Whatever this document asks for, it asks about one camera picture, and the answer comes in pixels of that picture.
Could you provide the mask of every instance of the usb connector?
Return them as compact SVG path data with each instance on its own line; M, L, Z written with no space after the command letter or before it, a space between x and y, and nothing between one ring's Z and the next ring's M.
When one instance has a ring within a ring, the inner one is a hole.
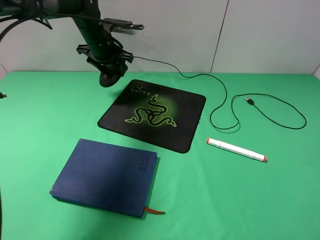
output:
M0 99L4 99L7 97L7 94L0 92Z
M250 97L246 97L245 100L247 101L248 104L255 105L255 102Z

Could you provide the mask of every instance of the pen cap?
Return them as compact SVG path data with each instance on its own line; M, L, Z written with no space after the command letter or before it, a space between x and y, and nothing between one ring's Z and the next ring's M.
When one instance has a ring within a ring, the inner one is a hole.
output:
M218 148L220 148L220 146L221 146L221 141L214 140L214 139L212 139L212 138L208 138L208 139L206 140L206 143L207 143L207 144L210 144L210 145L213 145L213 146L216 146L216 147L218 147Z

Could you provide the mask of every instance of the white wall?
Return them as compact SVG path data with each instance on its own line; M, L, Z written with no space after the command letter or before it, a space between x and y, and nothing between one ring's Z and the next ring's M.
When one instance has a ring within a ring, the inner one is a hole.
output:
M114 33L127 51L184 72L312 74L320 63L320 0L99 0L99 6L102 17L145 25L136 36ZM50 23L54 30L31 21L10 31L0 63L8 71L96 71L76 52L85 42L73 21ZM175 71L140 59L128 66Z
M316 69L314 75L315 75L318 79L320 79L320 64L319 64L318 68Z
M0 80L7 74L7 71L3 67L3 65L0 63Z
M100 0L103 18L144 24L136 36L115 33L125 49L136 56L167 61L185 72L209 72L227 0ZM23 23L0 44L0 62L8 71L95 71L84 55L85 44L69 19L50 21L53 30L36 22ZM129 71L175 71L169 66L139 59Z
M230 0L213 72L312 74L320 0Z

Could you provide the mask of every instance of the blue notebook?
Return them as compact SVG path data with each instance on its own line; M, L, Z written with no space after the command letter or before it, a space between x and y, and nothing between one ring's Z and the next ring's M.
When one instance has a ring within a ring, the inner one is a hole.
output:
M157 153L80 139L50 194L59 201L141 218Z

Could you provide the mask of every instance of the cable plug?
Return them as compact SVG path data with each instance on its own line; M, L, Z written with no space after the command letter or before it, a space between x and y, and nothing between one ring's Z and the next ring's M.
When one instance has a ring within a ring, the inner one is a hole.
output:
M246 97L245 100L247 101L248 104L255 105L255 102L250 97Z

